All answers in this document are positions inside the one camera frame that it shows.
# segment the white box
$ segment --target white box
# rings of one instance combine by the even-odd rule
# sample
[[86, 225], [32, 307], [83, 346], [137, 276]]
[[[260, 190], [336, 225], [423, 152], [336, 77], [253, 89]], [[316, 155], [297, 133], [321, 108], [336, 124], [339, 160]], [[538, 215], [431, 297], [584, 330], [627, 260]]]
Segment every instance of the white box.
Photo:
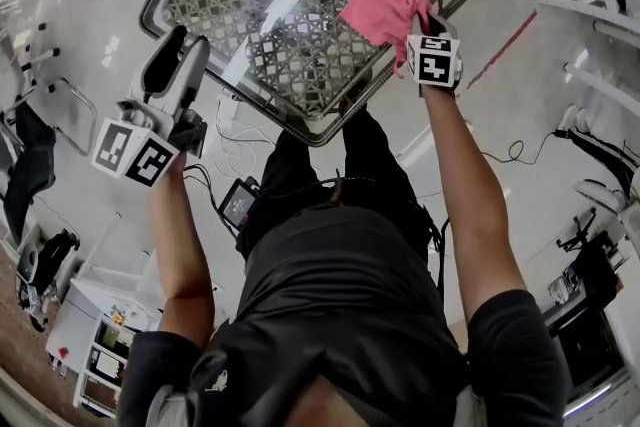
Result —
[[460, 40], [422, 34], [407, 36], [407, 61], [418, 84], [452, 88], [458, 75]]
[[148, 128], [107, 118], [98, 134], [91, 165], [118, 180], [153, 187], [178, 153]]

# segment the white floor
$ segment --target white floor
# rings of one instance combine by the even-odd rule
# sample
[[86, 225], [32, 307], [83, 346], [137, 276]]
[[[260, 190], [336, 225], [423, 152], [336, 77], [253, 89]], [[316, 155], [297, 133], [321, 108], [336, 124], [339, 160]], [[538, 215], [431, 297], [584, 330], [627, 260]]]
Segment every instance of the white floor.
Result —
[[[99, 121], [116, 116], [115, 102], [123, 98], [136, 70], [150, 54], [154, 42], [138, 27], [138, 15], [144, 0], [20, 0], [20, 8], [9, 15], [7, 25], [18, 40], [40, 21], [49, 23], [47, 40], [62, 48], [62, 55], [45, 72], [63, 74], [80, 87], [96, 104]], [[533, 22], [486, 74], [470, 89], [466, 84], [489, 62], [534, 10]], [[608, 100], [567, 78], [566, 61], [599, 69], [627, 84], [637, 78], [637, 55], [618, 45], [611, 46], [591, 29], [589, 20], [577, 15], [538, 8], [534, 0], [469, 0], [452, 17], [462, 40], [465, 79], [460, 107], [473, 126], [480, 147], [503, 159], [510, 144], [522, 139], [523, 159], [531, 160], [547, 133], [554, 129], [571, 103], [588, 108], [598, 134], [622, 144], [626, 138], [640, 150], [639, 121]], [[220, 87], [205, 79], [196, 109], [215, 119]], [[43, 95], [37, 110], [45, 119], [87, 137], [88, 119], [64, 95]], [[388, 133], [395, 153], [401, 152], [426, 126], [424, 106], [416, 99], [416, 87], [408, 79], [392, 79], [370, 102], [370, 111]], [[238, 120], [264, 125], [266, 120], [246, 105], [240, 106]], [[245, 129], [238, 124], [231, 132]], [[273, 125], [263, 131], [272, 139], [278, 130]], [[251, 172], [259, 178], [271, 150], [268, 144], [229, 145], [205, 162], [214, 180], [214, 193], [221, 199], [235, 172]], [[337, 136], [326, 147], [311, 150], [319, 174], [332, 177], [343, 167], [344, 150]], [[535, 166], [519, 163], [492, 165], [505, 189], [511, 222], [514, 252], [530, 290], [541, 305], [550, 298], [546, 286], [574, 256], [555, 248], [555, 238], [582, 212], [588, 203], [571, 186], [579, 179], [594, 178], [614, 185], [609, 173], [566, 141], [549, 138]], [[435, 150], [431, 148], [407, 169], [416, 193], [424, 198], [434, 219], [446, 218]], [[146, 221], [144, 194], [93, 169], [88, 158], [81, 158], [64, 141], [56, 146], [56, 184], [40, 194], [46, 205], [70, 223], [82, 237], [86, 253], [120, 212], [123, 222], [118, 233], [107, 241], [113, 258], [151, 250]], [[222, 228], [198, 184], [189, 185], [198, 232], [210, 262], [213, 278], [223, 288], [218, 307], [232, 314], [244, 280], [243, 261], [232, 240]], [[58, 215], [41, 201], [35, 209], [47, 231], [64, 226]], [[448, 241], [445, 309], [451, 322], [462, 318], [456, 286], [453, 248]]]

